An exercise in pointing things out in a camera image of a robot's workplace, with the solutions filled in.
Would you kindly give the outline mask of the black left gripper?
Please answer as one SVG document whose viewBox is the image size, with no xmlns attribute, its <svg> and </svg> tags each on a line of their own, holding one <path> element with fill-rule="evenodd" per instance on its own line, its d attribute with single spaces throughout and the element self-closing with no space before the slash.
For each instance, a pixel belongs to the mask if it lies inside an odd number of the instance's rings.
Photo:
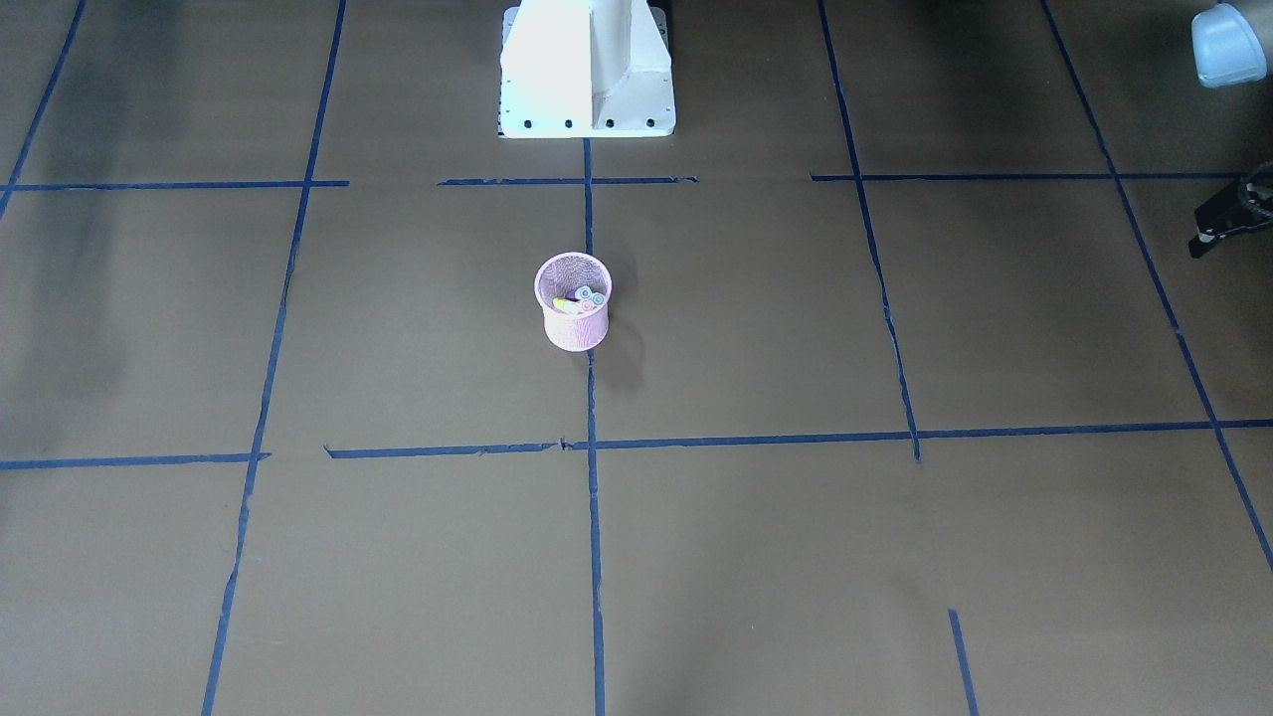
<svg viewBox="0 0 1273 716">
<path fill-rule="evenodd" d="M 1203 259 L 1228 237 L 1270 231 L 1272 162 L 1228 181 L 1192 211 L 1195 234 L 1189 240 L 1192 259 Z"/>
</svg>

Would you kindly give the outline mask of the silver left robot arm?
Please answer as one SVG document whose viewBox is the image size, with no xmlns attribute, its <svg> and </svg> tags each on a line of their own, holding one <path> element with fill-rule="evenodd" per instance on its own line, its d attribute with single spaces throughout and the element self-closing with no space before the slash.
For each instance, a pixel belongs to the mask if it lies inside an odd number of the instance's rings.
<svg viewBox="0 0 1273 716">
<path fill-rule="evenodd" d="M 1192 57 L 1197 82 L 1227 88 L 1269 79 L 1272 73 L 1272 5 L 1269 1 L 1218 1 L 1192 18 Z M 1192 259 L 1203 259 L 1232 237 L 1270 231 L 1272 162 L 1264 161 L 1228 181 L 1192 217 Z"/>
</svg>

